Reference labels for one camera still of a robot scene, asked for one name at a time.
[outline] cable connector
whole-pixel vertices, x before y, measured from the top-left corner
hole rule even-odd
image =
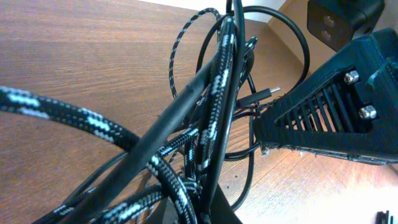
[[[245,96],[236,101],[236,107],[242,108],[244,106],[249,106],[252,103],[258,102],[258,101],[266,99],[268,97],[271,97],[273,93],[275,93],[276,91],[279,91],[279,90],[280,90],[279,86],[275,87],[271,90],[269,88],[266,88],[265,90],[261,90],[257,93],[253,93],[249,96]]]

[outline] tangled cables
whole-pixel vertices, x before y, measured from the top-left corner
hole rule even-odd
[[[173,201],[180,223],[210,222],[210,205],[223,161],[239,161],[249,157],[248,179],[244,192],[232,205],[233,210],[239,208],[250,189],[254,151],[260,146],[260,142],[254,141],[250,124],[250,147],[226,154],[231,122],[245,116],[250,116],[252,121],[267,106],[260,105],[258,98],[253,102],[249,101],[248,105],[235,105],[238,91],[246,80],[252,93],[256,93],[250,72],[254,63],[253,50],[257,44],[257,37],[245,41],[244,12],[270,14],[294,31],[302,44],[305,57],[304,70],[295,87],[303,81],[308,72],[309,50],[299,28],[281,13],[261,6],[242,7],[241,1],[234,1],[235,11],[231,10],[231,6],[231,1],[227,1],[227,14],[222,17],[216,9],[204,9],[185,24],[170,55],[169,81],[175,100],[141,138],[86,108],[25,90],[0,86],[0,110],[66,124],[94,134],[124,151],[98,168],[61,206],[35,223],[125,223],[167,197]],[[193,21],[207,12],[215,15],[216,23],[201,48],[195,78],[178,95],[173,71],[178,43]],[[205,50],[216,31],[216,53],[202,67]],[[166,141],[178,130],[182,132],[172,140]],[[184,147],[184,150],[179,151],[184,154],[184,168],[182,174],[177,175],[164,157],[172,153],[176,155],[181,147]],[[102,183],[88,189],[104,171],[117,162],[119,164]],[[144,169],[149,170],[159,183],[106,208]]]

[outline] desk surface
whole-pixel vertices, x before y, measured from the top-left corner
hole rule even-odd
[[[195,11],[133,0],[0,6],[1,85],[84,106],[139,136],[172,101],[170,50]],[[214,21],[201,17],[183,37],[174,66],[177,90],[193,77]],[[300,62],[267,24],[247,21],[246,30],[259,38],[252,71],[257,89],[288,91],[301,73]],[[215,43],[211,46],[206,58],[214,52]],[[249,88],[239,94],[249,94]],[[29,223],[51,211],[119,152],[61,124],[6,113],[0,113],[0,122],[1,223]],[[233,124],[228,151],[247,146],[248,119],[242,119]],[[176,159],[176,169],[181,161]],[[230,202],[243,188],[247,166],[247,161],[224,164],[220,185]],[[140,177],[115,201],[132,194]],[[396,206],[397,186],[398,176],[388,167],[288,150],[266,157],[257,152],[252,189],[237,214],[244,223],[372,223],[376,212],[392,209],[394,200]]]

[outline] ventilation slot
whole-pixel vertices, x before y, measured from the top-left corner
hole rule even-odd
[[[327,85],[302,101],[276,124],[295,131],[365,133],[368,129],[359,118],[358,105],[353,103],[351,93],[337,83]]]

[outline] white wall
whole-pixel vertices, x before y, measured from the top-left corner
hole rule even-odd
[[[226,0],[141,0],[145,2],[153,2],[157,4],[163,4],[166,6],[175,6],[185,9],[202,10],[207,7],[213,7],[220,12],[225,14]],[[242,0],[243,6],[267,6],[273,9],[279,9],[285,0]],[[252,12],[244,15],[245,19],[251,19],[255,21],[268,22],[271,17],[260,13]]]

